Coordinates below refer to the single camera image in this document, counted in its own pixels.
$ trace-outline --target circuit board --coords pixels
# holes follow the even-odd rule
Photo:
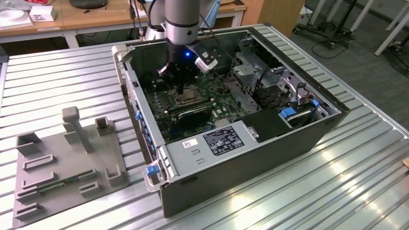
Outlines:
[[[224,86],[224,78],[218,75],[201,75],[197,82],[185,86],[189,100],[178,99],[176,91],[145,92],[145,97],[157,126],[166,143],[172,143],[216,128],[214,122],[234,122],[245,115],[245,111]],[[185,111],[205,108],[210,111],[209,119],[189,127],[177,126],[177,116]]]

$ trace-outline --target white container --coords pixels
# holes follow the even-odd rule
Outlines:
[[[26,12],[22,12],[22,16],[14,19],[6,20],[4,18],[0,18],[0,30],[9,30],[9,29],[30,26],[30,25],[32,25],[32,21],[30,21],[30,18]]]
[[[16,20],[24,16],[24,11],[18,10],[4,10],[0,12],[0,19]]]
[[[56,19],[56,11],[52,6],[33,6],[30,18],[33,22],[52,22]]]

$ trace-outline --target aluminum extrusion table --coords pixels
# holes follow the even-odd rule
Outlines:
[[[16,135],[62,131],[58,109],[81,124],[114,121],[130,186],[25,229],[406,229],[407,131],[269,26],[254,28],[351,109],[310,152],[172,218],[145,189],[140,146],[110,56],[113,44],[10,57],[1,68],[0,229],[12,228]]]

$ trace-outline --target barcode label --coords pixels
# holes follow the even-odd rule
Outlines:
[[[49,27],[49,28],[37,29],[37,31],[49,31],[49,30],[60,30],[60,28],[58,27]]]

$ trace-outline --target blue tab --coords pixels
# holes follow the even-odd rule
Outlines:
[[[282,109],[281,112],[280,112],[282,118],[286,118],[286,117],[294,115],[295,113],[297,113],[297,112],[294,111],[293,108],[285,108],[285,109]]]
[[[319,105],[319,102],[315,99],[313,99],[313,105],[314,105],[314,107],[317,107]]]
[[[137,120],[141,119],[141,111],[140,111],[140,110],[136,111],[134,118],[136,118]]]
[[[160,168],[158,165],[152,165],[146,168],[146,175],[148,176],[153,176],[154,174],[157,174],[160,172]]]

